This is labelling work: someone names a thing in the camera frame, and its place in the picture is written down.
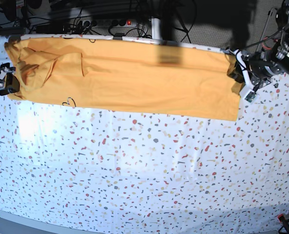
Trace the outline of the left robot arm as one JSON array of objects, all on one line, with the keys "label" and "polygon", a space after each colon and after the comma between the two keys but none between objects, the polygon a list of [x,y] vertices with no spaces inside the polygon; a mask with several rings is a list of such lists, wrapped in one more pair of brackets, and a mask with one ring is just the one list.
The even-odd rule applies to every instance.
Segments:
[{"label": "left robot arm", "polygon": [[242,50],[230,50],[234,56],[227,75],[240,83],[240,97],[253,104],[258,91],[273,82],[276,75],[289,75],[289,0],[282,2],[275,20],[278,30],[270,36],[262,35],[259,42]]}]

